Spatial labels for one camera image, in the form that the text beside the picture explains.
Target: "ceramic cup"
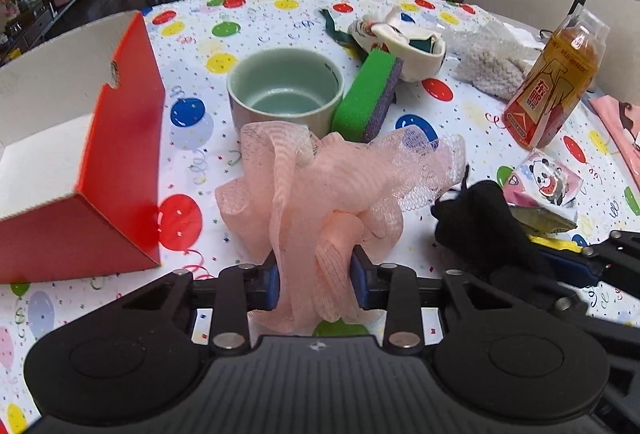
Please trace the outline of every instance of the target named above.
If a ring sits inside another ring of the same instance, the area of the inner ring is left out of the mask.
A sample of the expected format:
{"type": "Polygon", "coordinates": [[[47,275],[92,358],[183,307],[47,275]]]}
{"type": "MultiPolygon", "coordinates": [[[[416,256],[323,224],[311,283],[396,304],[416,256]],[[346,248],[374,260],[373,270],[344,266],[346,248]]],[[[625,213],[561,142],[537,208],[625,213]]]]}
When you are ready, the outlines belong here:
{"type": "Polygon", "coordinates": [[[271,48],[239,62],[226,77],[238,130],[250,122],[287,121],[318,138],[331,131],[344,79],[326,57],[300,48],[271,48]]]}

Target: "plastic bottle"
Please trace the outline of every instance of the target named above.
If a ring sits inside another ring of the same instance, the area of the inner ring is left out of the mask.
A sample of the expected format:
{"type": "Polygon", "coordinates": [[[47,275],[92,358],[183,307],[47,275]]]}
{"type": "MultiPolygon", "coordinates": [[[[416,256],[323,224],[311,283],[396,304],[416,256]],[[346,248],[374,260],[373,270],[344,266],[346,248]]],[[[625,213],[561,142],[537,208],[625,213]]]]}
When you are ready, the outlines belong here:
{"type": "Polygon", "coordinates": [[[522,147],[545,147],[556,136],[598,71],[608,33],[581,5],[558,26],[502,115],[522,147]]]}

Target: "panda illustration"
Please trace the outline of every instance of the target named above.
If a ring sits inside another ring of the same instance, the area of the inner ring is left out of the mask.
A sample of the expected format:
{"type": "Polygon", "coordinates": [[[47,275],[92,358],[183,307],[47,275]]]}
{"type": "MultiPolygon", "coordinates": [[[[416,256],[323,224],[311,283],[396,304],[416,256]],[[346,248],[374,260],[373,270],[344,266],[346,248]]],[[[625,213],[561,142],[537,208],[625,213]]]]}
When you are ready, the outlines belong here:
{"type": "Polygon", "coordinates": [[[568,192],[568,187],[562,180],[561,170],[552,169],[546,158],[534,160],[529,166],[533,173],[533,180],[538,185],[538,190],[551,204],[562,205],[562,199],[568,192]]]}

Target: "green sponge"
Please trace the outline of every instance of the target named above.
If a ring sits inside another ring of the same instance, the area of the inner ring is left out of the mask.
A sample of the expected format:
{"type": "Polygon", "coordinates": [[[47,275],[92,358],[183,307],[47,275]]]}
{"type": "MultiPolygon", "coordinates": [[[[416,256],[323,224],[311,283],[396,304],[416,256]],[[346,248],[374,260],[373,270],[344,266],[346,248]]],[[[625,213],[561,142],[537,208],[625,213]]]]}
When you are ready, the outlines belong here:
{"type": "Polygon", "coordinates": [[[348,141],[369,143],[378,136],[393,100],[402,59],[371,50],[351,90],[335,110],[331,130],[348,141]]]}

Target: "red box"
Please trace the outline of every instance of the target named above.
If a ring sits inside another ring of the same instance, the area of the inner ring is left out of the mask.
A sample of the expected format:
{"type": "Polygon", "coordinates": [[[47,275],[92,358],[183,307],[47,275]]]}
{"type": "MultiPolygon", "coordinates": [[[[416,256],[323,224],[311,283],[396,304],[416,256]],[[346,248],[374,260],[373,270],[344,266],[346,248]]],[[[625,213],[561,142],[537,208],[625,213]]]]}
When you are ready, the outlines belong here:
{"type": "Polygon", "coordinates": [[[0,68],[0,283],[159,265],[163,104],[139,12],[0,68]]]}

